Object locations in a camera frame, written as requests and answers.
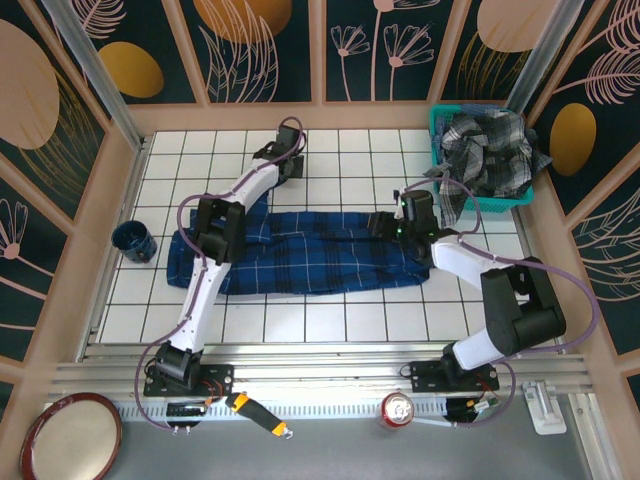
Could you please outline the blue plaid long sleeve shirt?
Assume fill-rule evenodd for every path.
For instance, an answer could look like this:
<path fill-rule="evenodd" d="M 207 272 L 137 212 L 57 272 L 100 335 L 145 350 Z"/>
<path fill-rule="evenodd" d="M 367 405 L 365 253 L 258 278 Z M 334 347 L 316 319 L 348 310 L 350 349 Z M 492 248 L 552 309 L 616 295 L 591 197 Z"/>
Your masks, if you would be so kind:
<path fill-rule="evenodd" d="M 246 251 L 223 277 L 223 295 L 331 295 L 420 285 L 429 268 L 369 234 L 360 212 L 247 214 Z"/>

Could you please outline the teal plastic basket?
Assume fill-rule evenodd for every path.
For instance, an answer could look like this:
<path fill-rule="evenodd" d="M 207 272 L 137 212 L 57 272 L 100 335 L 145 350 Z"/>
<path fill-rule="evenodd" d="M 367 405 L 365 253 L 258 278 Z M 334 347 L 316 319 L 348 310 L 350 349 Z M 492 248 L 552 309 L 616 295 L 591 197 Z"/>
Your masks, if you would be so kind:
<path fill-rule="evenodd" d="M 459 113 L 468 115 L 484 115 L 488 111 L 507 111 L 506 108 L 495 104 L 464 103 L 464 104 L 437 104 L 430 109 L 429 126 L 431 139 L 431 158 L 434 166 L 442 163 L 441 137 L 448 129 L 453 117 Z M 504 213 L 512 208 L 527 205 L 534 199 L 533 187 L 530 186 L 522 196 L 515 199 L 478 197 L 480 210 L 488 213 Z"/>

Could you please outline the grey plaid long sleeve shirt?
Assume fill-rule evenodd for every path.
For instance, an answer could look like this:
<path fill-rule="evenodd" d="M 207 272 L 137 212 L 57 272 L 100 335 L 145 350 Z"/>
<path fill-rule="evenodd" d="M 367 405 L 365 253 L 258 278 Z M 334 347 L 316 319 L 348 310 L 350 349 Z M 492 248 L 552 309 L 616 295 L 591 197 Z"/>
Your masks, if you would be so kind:
<path fill-rule="evenodd" d="M 529 165 L 523 162 L 486 159 L 483 149 L 472 140 L 462 139 L 455 115 L 441 137 L 442 163 L 424 173 L 427 178 L 445 178 L 439 185 L 441 221 L 452 227 L 465 204 L 478 197 L 519 198 L 532 185 Z"/>

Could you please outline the blue grey checked shirt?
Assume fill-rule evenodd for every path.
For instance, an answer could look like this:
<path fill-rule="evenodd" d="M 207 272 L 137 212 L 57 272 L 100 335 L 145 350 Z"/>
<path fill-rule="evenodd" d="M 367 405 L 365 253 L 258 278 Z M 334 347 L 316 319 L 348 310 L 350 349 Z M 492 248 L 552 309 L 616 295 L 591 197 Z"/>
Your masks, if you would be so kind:
<path fill-rule="evenodd" d="M 541 151 L 537 133 L 511 110 L 468 104 L 462 106 L 456 120 L 461 138 L 479 145 L 486 159 L 526 163 L 533 176 L 552 163 L 552 158 Z"/>

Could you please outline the dark blue cup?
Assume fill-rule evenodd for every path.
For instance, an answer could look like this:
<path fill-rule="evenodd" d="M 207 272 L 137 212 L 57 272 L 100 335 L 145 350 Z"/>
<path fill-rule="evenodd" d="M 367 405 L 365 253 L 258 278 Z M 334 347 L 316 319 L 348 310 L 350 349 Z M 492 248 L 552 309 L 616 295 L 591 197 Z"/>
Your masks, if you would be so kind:
<path fill-rule="evenodd" d="M 111 235 L 112 245 L 134 263 L 149 263 L 157 251 L 157 242 L 146 225 L 128 220 L 118 225 Z"/>

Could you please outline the red soda can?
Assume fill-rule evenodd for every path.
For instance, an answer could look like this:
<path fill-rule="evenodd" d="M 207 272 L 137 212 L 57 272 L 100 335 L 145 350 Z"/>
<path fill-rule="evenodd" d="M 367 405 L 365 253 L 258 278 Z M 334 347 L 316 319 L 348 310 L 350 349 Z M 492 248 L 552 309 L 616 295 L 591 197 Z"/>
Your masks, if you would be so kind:
<path fill-rule="evenodd" d="M 414 418 L 413 401 L 402 392 L 388 394 L 379 407 L 381 425 L 387 429 L 408 426 Z"/>

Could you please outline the orange black hand tool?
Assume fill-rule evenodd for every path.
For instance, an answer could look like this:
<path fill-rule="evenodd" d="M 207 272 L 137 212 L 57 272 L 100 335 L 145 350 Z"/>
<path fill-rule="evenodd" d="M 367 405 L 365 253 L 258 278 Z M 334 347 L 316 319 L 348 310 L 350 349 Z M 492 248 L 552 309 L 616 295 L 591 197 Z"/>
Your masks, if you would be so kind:
<path fill-rule="evenodd" d="M 236 414 L 251 420 L 276 437 L 285 440 L 293 437 L 293 431 L 283 420 L 246 393 L 230 394 L 225 400 L 225 405 Z"/>

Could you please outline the black terminal block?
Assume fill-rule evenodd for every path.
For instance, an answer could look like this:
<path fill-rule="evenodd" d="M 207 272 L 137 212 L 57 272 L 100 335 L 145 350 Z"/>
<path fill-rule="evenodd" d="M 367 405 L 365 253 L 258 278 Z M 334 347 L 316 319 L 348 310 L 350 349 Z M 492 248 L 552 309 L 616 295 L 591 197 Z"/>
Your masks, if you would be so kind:
<path fill-rule="evenodd" d="M 207 411 L 205 402 L 170 402 L 166 406 L 167 417 L 204 416 Z"/>

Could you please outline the round red rimmed plate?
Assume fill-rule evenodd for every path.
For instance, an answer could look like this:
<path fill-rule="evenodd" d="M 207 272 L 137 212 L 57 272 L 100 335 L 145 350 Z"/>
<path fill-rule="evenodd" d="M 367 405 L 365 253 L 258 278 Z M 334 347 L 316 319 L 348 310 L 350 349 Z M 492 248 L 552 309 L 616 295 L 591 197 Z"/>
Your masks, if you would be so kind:
<path fill-rule="evenodd" d="M 81 392 L 47 407 L 30 427 L 20 453 L 22 480 L 104 480 L 123 436 L 116 406 Z"/>

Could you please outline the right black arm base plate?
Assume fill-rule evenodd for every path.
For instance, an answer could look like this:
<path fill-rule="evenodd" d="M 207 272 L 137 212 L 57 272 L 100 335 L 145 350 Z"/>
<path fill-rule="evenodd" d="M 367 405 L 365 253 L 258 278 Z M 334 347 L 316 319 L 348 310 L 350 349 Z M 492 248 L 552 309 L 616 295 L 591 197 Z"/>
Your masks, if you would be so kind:
<path fill-rule="evenodd" d="M 500 388 L 496 369 L 485 364 L 473 370 L 447 366 L 444 361 L 413 361 L 399 369 L 413 393 L 481 393 Z"/>

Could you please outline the long aluminium mounting rail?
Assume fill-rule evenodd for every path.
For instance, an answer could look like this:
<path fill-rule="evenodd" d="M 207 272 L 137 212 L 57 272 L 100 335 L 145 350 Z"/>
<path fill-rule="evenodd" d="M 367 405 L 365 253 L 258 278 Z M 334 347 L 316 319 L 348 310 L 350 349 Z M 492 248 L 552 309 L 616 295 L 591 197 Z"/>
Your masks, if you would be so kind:
<path fill-rule="evenodd" d="M 373 398 L 388 391 L 410 391 L 399 374 L 412 361 L 437 360 L 441 342 L 250 343 L 214 344 L 204 349 L 204 364 L 230 364 L 234 387 L 259 402 L 317 400 L 344 394 Z M 55 366 L 46 401 L 79 392 L 96 392 L 115 402 L 134 397 L 134 374 L 141 363 L 139 345 L 91 345 L 82 361 Z M 544 380 L 560 394 L 591 393 L 593 382 L 578 354 L 522 354 L 498 366 L 500 392 L 518 383 Z"/>

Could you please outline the aluminium frame post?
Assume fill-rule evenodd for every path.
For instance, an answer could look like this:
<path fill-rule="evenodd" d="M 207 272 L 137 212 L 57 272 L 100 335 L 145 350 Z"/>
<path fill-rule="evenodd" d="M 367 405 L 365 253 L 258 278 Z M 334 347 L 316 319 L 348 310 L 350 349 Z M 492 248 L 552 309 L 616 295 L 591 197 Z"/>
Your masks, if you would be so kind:
<path fill-rule="evenodd" d="M 510 30 L 524 35 L 531 46 L 522 69 L 516 75 L 506 100 L 493 100 L 491 107 L 510 111 L 527 121 L 525 112 L 535 91 L 544 83 L 566 38 L 575 25 L 585 0 L 511 0 L 511 9 L 520 13 Z"/>
<path fill-rule="evenodd" d="M 46 11 L 56 24 L 77 61 L 84 68 L 88 80 L 94 86 L 107 111 L 111 114 L 129 145 L 140 151 L 143 146 L 141 131 L 111 76 L 104 67 L 98 52 L 85 33 L 75 11 L 67 0 L 41 0 Z"/>

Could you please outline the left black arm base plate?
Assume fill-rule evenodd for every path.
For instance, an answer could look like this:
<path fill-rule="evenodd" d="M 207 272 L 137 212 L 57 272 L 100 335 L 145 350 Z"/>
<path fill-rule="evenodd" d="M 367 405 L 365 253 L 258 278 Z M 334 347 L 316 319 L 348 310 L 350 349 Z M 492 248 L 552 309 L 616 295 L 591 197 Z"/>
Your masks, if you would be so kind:
<path fill-rule="evenodd" d="M 145 374 L 145 397 L 224 397 L 232 393 L 234 383 L 232 365 L 201 365 L 186 383 L 160 373 L 155 365 L 148 367 Z"/>

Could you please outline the white plastic bracket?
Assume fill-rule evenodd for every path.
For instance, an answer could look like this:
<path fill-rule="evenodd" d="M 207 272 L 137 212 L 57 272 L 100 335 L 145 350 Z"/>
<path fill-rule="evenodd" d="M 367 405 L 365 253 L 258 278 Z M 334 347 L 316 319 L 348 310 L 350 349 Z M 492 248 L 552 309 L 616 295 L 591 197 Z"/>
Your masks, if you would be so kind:
<path fill-rule="evenodd" d="M 560 435 L 567 432 L 556 388 L 544 380 L 522 384 L 529 414 L 538 435 Z"/>

